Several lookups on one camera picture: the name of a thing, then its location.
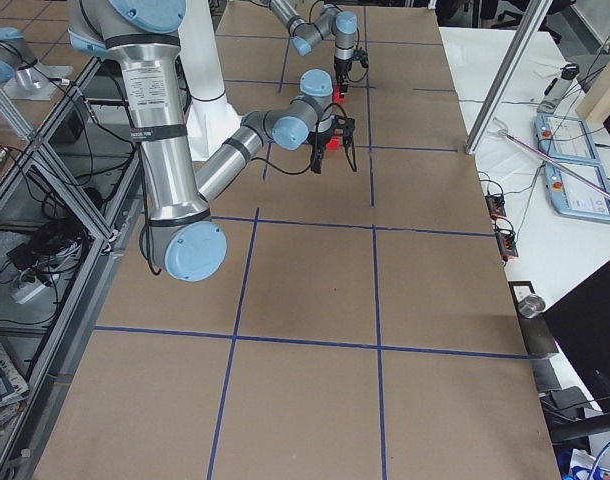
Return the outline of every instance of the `white table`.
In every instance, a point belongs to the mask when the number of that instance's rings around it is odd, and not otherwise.
[[[459,96],[468,132],[507,51],[513,31],[467,28],[441,28],[450,70]],[[534,119],[537,104],[551,80],[559,75],[566,60],[550,35],[538,32],[519,64],[498,109],[497,118],[509,126],[512,135],[536,146]],[[556,113],[577,116],[575,106],[584,93],[570,95]],[[589,124],[594,131],[602,125]],[[476,152],[479,171],[500,183],[505,192],[528,187],[541,164],[540,159],[507,139],[494,135],[499,126],[489,127]],[[610,145],[605,130],[593,134],[598,144]],[[599,148],[599,154],[610,178],[610,149]],[[497,187],[490,185],[495,193]],[[528,204],[529,189],[506,197],[508,218],[518,229]],[[548,198],[542,174],[537,179],[529,209],[518,237],[519,258],[505,267],[508,281],[529,280],[535,291],[552,305],[610,259],[610,225],[576,220],[558,215]],[[551,359],[563,388],[580,387],[592,398],[563,354]]]

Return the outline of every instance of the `black band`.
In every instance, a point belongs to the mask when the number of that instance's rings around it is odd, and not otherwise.
[[[241,125],[241,127],[245,127],[245,128],[249,128],[252,132],[254,132],[256,134],[256,136],[260,139],[261,141],[261,146],[265,145],[265,140],[263,139],[263,135],[260,134],[260,132],[258,130],[256,130],[254,127],[252,127],[251,125],[246,125],[243,124]]]
[[[325,37],[323,36],[321,29],[318,28],[318,25],[316,25],[316,23],[311,23],[310,25],[316,29],[316,31],[318,32],[318,36],[321,37],[321,41],[325,40]]]
[[[192,95],[190,93],[191,97],[193,100],[196,100],[197,102],[215,102],[216,100],[218,100],[219,98],[223,98],[225,96],[225,90],[223,90],[223,93],[221,93],[218,97],[214,97],[214,98],[210,98],[209,100],[203,100],[202,98],[196,98],[194,95]]]
[[[287,31],[289,32],[289,34],[292,34],[292,25],[294,25],[294,23],[296,23],[299,19],[301,19],[300,15],[294,15],[292,18],[290,18],[287,23],[285,24],[285,28],[287,28]]]
[[[160,43],[163,45],[181,46],[178,37],[172,35],[156,35],[153,33],[137,33],[131,35],[118,35],[105,40],[107,48],[122,47],[123,45],[138,45],[146,43]]]
[[[179,227],[181,225],[187,225],[188,223],[196,223],[204,220],[211,215],[209,208],[201,213],[195,213],[188,217],[182,218],[169,218],[165,220],[150,220],[149,224],[152,227]]]
[[[132,128],[129,136],[134,142],[156,142],[167,138],[185,137],[187,136],[187,127],[179,123],[176,125]]]
[[[290,103],[296,102],[297,100],[300,100],[301,102],[305,102],[310,107],[312,107],[312,109],[316,112],[316,118],[319,118],[319,119],[323,118],[323,113],[325,113],[325,111],[323,110],[323,107],[321,107],[316,100],[314,100],[311,97],[308,97],[307,95],[299,95],[294,100],[292,100]]]
[[[239,153],[241,155],[243,155],[243,158],[245,159],[245,164],[248,164],[249,161],[252,159],[252,153],[247,149],[247,147],[245,145],[243,145],[241,142],[239,142],[235,138],[228,138],[227,140],[225,140],[223,142],[223,145],[229,145],[231,147],[234,147],[236,150],[238,150]]]

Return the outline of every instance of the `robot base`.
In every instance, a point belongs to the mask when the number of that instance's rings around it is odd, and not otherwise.
[[[67,66],[43,65],[41,68],[43,69],[43,72],[45,73],[45,75],[47,75],[50,78],[65,78],[68,75],[70,75],[73,71],[72,67],[67,67]],[[33,92],[28,92],[23,87],[21,87],[18,84],[18,81],[16,80],[15,77],[12,77],[5,84],[5,86],[3,87],[3,90],[5,90],[5,93],[12,100],[42,100],[42,101],[51,100],[52,97],[54,96],[54,93],[57,90],[57,87],[52,82],[47,81],[47,79],[44,78],[42,75],[40,75],[40,78],[42,80],[43,79],[45,80],[45,85],[43,87],[41,87],[39,90],[35,90]]]
[[[234,107],[222,97],[211,102],[192,100],[187,117],[187,137],[192,160],[206,161],[241,124]]]

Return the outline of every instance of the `robotic arm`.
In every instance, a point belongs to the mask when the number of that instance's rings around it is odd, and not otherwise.
[[[185,1],[70,0],[69,6],[72,45],[117,60],[121,66],[133,119],[132,139],[145,153],[152,197],[148,255],[177,279],[210,276],[227,250],[223,232],[209,221],[210,202],[269,140],[295,150],[310,133],[333,126],[331,78],[311,70],[303,75],[302,93],[289,107],[243,117],[240,128],[195,178],[174,69],[180,52],[176,29]]]
[[[334,72],[336,74],[335,100],[345,97],[349,87],[349,72],[352,63],[359,61],[365,69],[369,67],[367,52],[357,45],[358,26],[356,14],[343,11],[336,5],[323,5],[320,16],[307,23],[289,3],[289,0],[262,0],[287,28],[292,45],[299,55],[307,55],[329,35],[336,37]]]

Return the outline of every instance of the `red object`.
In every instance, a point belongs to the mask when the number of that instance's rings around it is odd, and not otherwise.
[[[341,139],[340,137],[332,137],[332,139],[327,142],[327,148],[329,148],[330,150],[338,150],[338,147],[341,146]]]
[[[341,97],[341,90],[338,85],[334,85],[334,91],[332,92],[332,102],[343,103],[345,97]]]

